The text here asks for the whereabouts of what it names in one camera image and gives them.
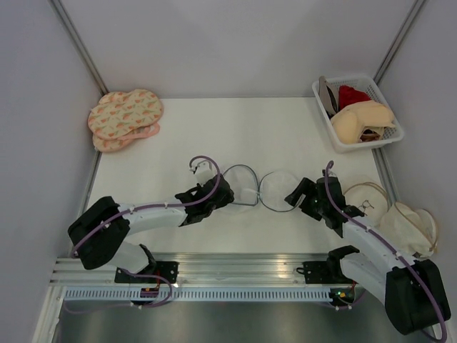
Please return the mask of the aluminium frame post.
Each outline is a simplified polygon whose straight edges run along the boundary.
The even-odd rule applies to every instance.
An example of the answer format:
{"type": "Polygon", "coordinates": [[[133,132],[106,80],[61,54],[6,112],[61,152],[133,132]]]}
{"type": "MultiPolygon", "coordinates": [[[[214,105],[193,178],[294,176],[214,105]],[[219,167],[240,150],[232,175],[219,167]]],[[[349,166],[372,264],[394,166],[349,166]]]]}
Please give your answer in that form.
{"type": "Polygon", "coordinates": [[[99,93],[102,95],[107,94],[109,90],[94,63],[94,60],[92,59],[89,50],[86,48],[86,45],[81,38],[73,20],[71,19],[71,16],[66,10],[64,3],[60,0],[49,0],[49,4],[57,16],[59,22],[63,26],[67,36],[71,40],[76,53],[79,55],[79,58],[88,71],[99,93]]]}
{"type": "Polygon", "coordinates": [[[376,73],[374,74],[373,80],[376,84],[379,84],[384,76],[386,75],[389,67],[393,63],[397,53],[405,43],[408,35],[410,34],[411,30],[413,29],[415,23],[417,22],[419,16],[421,15],[422,11],[426,7],[428,3],[427,0],[415,0],[408,10],[408,13],[403,20],[397,34],[395,35],[391,45],[389,46],[380,66],[378,67],[376,73]]]}

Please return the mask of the red bra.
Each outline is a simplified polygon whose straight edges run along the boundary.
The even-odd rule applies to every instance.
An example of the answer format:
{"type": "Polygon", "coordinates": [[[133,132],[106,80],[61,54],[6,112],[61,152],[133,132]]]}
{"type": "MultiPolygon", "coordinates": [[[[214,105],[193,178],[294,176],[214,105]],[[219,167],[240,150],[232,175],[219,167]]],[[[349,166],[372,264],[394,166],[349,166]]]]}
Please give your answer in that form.
{"type": "Polygon", "coordinates": [[[341,85],[338,90],[338,105],[339,109],[343,109],[346,106],[363,102],[370,101],[371,98],[368,94],[358,91],[353,87],[347,85],[341,85]]]}

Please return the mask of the aluminium mounting rail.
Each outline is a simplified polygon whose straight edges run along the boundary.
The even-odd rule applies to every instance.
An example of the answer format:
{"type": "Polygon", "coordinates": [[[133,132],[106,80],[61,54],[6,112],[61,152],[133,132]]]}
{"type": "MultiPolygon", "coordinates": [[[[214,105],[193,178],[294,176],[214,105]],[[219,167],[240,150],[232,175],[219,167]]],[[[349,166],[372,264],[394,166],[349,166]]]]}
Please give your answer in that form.
{"type": "MultiPolygon", "coordinates": [[[[296,287],[304,276],[296,272],[307,261],[324,261],[326,254],[155,254],[157,261],[178,263],[180,287],[296,287]]],[[[85,270],[77,259],[59,258],[52,286],[114,286],[116,267],[85,270]]]]}

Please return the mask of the floral laundry bag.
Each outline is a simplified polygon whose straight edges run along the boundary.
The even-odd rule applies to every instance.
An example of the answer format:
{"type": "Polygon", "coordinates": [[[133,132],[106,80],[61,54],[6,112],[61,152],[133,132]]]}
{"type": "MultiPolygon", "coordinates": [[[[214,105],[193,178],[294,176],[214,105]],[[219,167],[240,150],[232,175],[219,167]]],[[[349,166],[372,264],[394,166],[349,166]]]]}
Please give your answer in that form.
{"type": "Polygon", "coordinates": [[[128,134],[119,137],[118,139],[101,139],[97,135],[92,136],[92,143],[95,150],[102,153],[111,153],[122,150],[136,140],[147,139],[160,132],[160,125],[158,123],[152,124],[151,126],[145,126],[133,131],[128,134]]]}
{"type": "Polygon", "coordinates": [[[115,91],[103,96],[90,111],[88,126],[98,138],[115,140],[155,124],[163,112],[161,100],[151,91],[115,91]]]}

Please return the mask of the beige grey bra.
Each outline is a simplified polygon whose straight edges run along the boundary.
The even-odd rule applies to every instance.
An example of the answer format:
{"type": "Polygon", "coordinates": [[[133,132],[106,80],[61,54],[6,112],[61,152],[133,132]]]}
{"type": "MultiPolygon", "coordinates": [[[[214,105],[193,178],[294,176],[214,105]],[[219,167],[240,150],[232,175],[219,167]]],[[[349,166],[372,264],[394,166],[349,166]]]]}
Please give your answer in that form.
{"type": "Polygon", "coordinates": [[[324,109],[334,109],[338,113],[338,90],[324,76],[318,79],[318,95],[324,109]]]}

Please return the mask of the floral laundry bag bottom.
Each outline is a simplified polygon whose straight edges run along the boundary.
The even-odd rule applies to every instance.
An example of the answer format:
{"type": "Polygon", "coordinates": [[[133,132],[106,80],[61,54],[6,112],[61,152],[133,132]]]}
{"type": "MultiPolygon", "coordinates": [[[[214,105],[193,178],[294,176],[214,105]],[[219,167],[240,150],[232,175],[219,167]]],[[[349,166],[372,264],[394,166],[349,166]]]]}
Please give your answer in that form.
{"type": "Polygon", "coordinates": [[[133,131],[128,134],[119,137],[118,139],[101,139],[97,135],[92,136],[92,143],[95,150],[102,153],[111,153],[122,150],[136,140],[147,139],[160,132],[160,125],[158,123],[152,124],[151,126],[145,126],[133,131]]]}

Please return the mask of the floral laundry bag top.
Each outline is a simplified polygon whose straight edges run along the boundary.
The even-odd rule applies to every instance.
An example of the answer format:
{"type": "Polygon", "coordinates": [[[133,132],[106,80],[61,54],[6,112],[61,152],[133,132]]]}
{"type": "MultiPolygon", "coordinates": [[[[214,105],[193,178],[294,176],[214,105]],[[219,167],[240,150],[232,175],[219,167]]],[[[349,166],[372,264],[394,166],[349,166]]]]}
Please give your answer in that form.
{"type": "Polygon", "coordinates": [[[103,96],[90,111],[88,126],[98,138],[115,140],[155,124],[163,112],[161,100],[151,91],[115,91],[103,96]]]}

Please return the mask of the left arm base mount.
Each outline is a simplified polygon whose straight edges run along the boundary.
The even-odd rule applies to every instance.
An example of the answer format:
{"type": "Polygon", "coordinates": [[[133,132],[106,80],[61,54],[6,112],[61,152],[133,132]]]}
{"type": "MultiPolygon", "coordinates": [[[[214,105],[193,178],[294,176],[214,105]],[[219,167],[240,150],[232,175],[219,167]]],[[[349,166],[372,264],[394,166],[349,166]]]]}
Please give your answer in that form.
{"type": "Polygon", "coordinates": [[[158,261],[155,267],[146,267],[137,274],[117,268],[114,278],[116,284],[170,284],[176,282],[179,263],[176,261],[158,261]]]}

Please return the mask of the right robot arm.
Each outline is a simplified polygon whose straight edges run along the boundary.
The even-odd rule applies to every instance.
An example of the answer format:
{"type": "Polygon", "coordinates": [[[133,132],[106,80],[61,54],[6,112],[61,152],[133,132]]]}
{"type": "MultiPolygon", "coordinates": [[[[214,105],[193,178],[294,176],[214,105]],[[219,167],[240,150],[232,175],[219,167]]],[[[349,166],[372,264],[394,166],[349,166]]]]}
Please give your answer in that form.
{"type": "Polygon", "coordinates": [[[324,262],[303,262],[297,269],[306,283],[355,282],[382,303],[394,328],[403,335],[441,327],[451,309],[438,267],[401,252],[375,229],[365,214],[347,204],[336,177],[304,178],[285,202],[325,225],[348,245],[328,253],[324,262]]]}

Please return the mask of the white mesh laundry bag blue zipper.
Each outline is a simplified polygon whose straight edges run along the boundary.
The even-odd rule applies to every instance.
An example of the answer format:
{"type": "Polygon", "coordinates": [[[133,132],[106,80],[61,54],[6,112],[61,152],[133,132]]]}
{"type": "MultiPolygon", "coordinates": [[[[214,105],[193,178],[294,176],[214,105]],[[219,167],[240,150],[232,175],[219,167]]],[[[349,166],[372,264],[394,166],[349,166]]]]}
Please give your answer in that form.
{"type": "Polygon", "coordinates": [[[227,167],[222,176],[234,192],[234,201],[221,209],[225,214],[241,214],[257,207],[263,207],[275,213],[293,211],[304,199],[290,205],[285,198],[292,194],[300,180],[285,169],[277,169],[260,177],[247,164],[234,164],[227,167]]]}

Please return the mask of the right aluminium frame post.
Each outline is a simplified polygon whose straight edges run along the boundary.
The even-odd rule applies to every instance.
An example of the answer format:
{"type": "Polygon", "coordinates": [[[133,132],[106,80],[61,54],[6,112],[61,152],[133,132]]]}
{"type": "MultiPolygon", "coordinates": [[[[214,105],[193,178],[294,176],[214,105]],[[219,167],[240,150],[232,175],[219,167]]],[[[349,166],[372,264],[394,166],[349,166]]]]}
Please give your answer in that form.
{"type": "Polygon", "coordinates": [[[395,35],[391,45],[389,46],[380,66],[378,67],[376,73],[374,74],[373,80],[376,84],[379,84],[384,76],[386,75],[389,67],[393,63],[397,53],[405,43],[408,35],[410,34],[411,30],[413,29],[415,23],[417,22],[419,16],[421,15],[422,11],[426,7],[428,3],[427,0],[415,0],[408,10],[408,13],[403,20],[397,34],[395,35]]]}

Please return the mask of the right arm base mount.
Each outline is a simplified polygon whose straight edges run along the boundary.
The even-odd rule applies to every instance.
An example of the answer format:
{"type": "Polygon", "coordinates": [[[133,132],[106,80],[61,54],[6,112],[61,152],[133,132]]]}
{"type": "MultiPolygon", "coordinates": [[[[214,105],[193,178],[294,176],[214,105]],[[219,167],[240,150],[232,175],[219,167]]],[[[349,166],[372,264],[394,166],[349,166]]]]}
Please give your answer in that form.
{"type": "Polygon", "coordinates": [[[295,271],[303,276],[305,284],[344,284],[344,278],[334,275],[325,261],[303,262],[295,271]]]}

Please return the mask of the left aluminium frame post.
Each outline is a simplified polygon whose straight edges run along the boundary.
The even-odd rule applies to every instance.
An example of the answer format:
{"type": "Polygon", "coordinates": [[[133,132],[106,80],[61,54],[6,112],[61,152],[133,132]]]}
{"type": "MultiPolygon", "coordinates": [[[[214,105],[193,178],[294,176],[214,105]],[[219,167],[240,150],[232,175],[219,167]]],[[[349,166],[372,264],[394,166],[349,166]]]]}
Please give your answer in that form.
{"type": "Polygon", "coordinates": [[[81,38],[73,20],[71,19],[71,16],[66,10],[64,3],[60,0],[49,0],[49,4],[57,16],[59,22],[63,26],[67,36],[71,40],[76,53],[79,55],[79,58],[88,71],[99,93],[102,95],[107,94],[109,90],[94,63],[94,60],[92,59],[89,50],[86,48],[86,45],[81,38]]]}

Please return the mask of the white plastic basket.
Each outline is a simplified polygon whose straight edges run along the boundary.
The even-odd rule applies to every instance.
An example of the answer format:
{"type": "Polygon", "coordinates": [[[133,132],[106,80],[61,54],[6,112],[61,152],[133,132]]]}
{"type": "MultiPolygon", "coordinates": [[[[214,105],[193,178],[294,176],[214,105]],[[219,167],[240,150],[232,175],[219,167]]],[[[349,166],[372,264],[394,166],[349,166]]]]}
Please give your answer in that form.
{"type": "Polygon", "coordinates": [[[377,149],[404,138],[404,130],[372,78],[322,76],[312,89],[321,121],[339,154],[377,149]]]}

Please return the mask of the cream laundry bag right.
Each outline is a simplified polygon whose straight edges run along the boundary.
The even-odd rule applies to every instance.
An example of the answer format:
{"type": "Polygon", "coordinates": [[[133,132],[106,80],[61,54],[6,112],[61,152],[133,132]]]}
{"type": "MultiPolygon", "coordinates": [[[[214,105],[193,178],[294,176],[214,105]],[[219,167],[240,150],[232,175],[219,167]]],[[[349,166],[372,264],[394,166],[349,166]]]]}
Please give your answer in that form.
{"type": "Polygon", "coordinates": [[[381,218],[379,230],[402,252],[419,259],[431,257],[438,248],[438,225],[425,209],[396,202],[381,218]]]}

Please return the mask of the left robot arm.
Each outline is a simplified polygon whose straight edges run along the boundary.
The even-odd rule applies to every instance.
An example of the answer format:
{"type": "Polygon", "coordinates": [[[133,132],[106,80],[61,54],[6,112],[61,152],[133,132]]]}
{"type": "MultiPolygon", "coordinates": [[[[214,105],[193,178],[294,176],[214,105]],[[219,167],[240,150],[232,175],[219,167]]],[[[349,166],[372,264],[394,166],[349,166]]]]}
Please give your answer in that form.
{"type": "Polygon", "coordinates": [[[220,174],[174,195],[169,203],[118,204],[106,196],[70,225],[68,235],[84,269],[110,264],[147,283],[155,277],[156,260],[144,244],[130,244],[127,237],[152,229],[199,223],[233,201],[234,192],[220,174]]]}

